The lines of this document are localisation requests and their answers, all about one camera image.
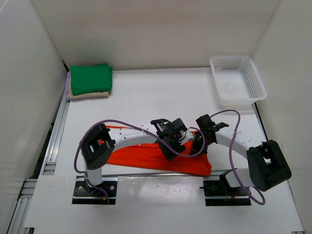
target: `white plastic basket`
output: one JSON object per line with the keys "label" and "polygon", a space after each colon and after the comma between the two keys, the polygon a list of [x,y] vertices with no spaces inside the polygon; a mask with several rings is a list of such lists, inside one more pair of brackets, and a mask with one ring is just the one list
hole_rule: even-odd
{"label": "white plastic basket", "polygon": [[210,65],[221,105],[246,106],[266,99],[267,92],[250,57],[215,56]]}

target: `white panel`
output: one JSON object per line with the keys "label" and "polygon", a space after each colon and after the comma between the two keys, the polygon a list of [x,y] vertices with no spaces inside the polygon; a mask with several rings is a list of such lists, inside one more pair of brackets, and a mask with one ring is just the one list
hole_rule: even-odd
{"label": "white panel", "polygon": [[290,184],[312,233],[312,1],[283,0],[253,54],[268,98],[259,110],[291,167]]}
{"label": "white panel", "polygon": [[280,0],[32,0],[67,65],[206,67],[250,55]]}
{"label": "white panel", "polygon": [[39,177],[25,227],[37,234],[291,234],[302,231],[287,182],[267,204],[206,207],[200,177],[119,177],[116,205],[71,204],[75,176]]}
{"label": "white panel", "polygon": [[0,0],[0,9],[4,5],[5,2],[6,2],[6,0]]}
{"label": "white panel", "polygon": [[[73,163],[78,143],[84,133],[103,119],[118,119],[141,125],[153,119],[181,118],[186,126],[204,114],[212,115],[222,108],[211,68],[183,68],[113,73],[113,89],[109,98],[71,101],[67,113],[62,142],[58,152],[55,175],[76,175]],[[238,128],[253,139],[264,139],[252,106],[241,112]],[[225,122],[235,127],[236,113],[223,113],[213,117],[216,123]],[[229,148],[212,144],[208,157],[213,170],[229,169]],[[247,167],[247,160],[233,153],[235,166]],[[78,168],[84,168],[83,158],[78,158]],[[105,165],[102,174],[128,174],[157,172],[140,168]]]}
{"label": "white panel", "polygon": [[0,22],[0,230],[5,232],[22,182],[36,165],[66,72],[29,0],[6,1]]}

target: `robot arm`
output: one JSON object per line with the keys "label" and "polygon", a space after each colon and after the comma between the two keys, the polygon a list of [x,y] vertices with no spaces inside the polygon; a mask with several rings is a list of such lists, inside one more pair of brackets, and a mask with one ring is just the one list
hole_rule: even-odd
{"label": "robot arm", "polygon": [[[196,122],[205,135],[205,150],[213,142],[230,147],[234,130],[227,124],[215,124],[208,115],[201,116]],[[191,153],[197,152],[201,143],[200,135],[196,134]],[[292,177],[281,149],[273,140],[261,142],[238,133],[236,134],[232,150],[245,157],[248,161],[249,168],[236,169],[239,178],[246,187],[256,187],[265,192]],[[225,172],[220,177],[220,180],[226,180],[226,183],[223,184],[232,188],[240,186],[232,170]]]}
{"label": "robot arm", "polygon": [[[84,140],[81,151],[85,162],[85,169],[89,181],[93,185],[99,185],[101,180],[102,166],[106,164],[112,152],[144,143],[156,143],[154,136],[164,140],[172,149],[178,153],[186,150],[184,144],[194,139],[194,135],[184,125],[181,119],[169,122],[165,119],[153,120],[150,123],[140,125],[140,129],[132,128],[106,128],[105,124],[100,124],[88,134]],[[159,144],[167,160],[172,161],[176,156],[163,144]]]}
{"label": "robot arm", "polygon": [[[153,120],[141,125],[142,131],[131,128],[109,129],[105,124],[98,125],[88,134],[81,147],[90,182],[93,185],[102,182],[101,168],[113,151],[131,145],[157,142],[154,136],[145,133],[143,129],[157,135],[178,153],[186,149],[184,143],[187,141],[193,141],[192,155],[198,153],[203,144],[205,147],[202,153],[207,153],[208,145],[212,143],[230,146],[234,130],[227,124],[215,124],[209,115],[201,116],[196,122],[205,136],[204,139],[198,132],[194,136],[179,118],[173,122],[164,119]],[[162,143],[158,143],[166,159],[172,161],[176,154]],[[252,186],[266,191],[292,175],[278,144],[273,140],[261,142],[237,134],[233,150],[248,160],[249,168],[236,169],[246,187]],[[232,188],[240,186],[231,170],[220,176],[220,180],[225,180],[223,184]]]}

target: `orange cloth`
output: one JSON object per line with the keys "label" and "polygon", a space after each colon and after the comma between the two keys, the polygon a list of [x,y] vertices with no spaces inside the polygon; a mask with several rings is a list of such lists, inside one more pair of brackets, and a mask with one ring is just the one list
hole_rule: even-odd
{"label": "orange cloth", "polygon": [[[183,153],[188,155],[192,148],[192,142],[187,142],[184,145],[186,150]],[[198,176],[208,176],[211,173],[211,165],[207,155],[202,154],[196,157],[176,156],[169,162],[157,143],[134,145],[119,149],[112,153],[107,164],[181,172]]]}

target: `green towel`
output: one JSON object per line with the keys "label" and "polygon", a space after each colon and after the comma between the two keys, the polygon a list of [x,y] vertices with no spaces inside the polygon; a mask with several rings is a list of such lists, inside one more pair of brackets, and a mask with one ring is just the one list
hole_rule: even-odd
{"label": "green towel", "polygon": [[108,64],[70,66],[71,88],[74,96],[111,91],[113,68]]}

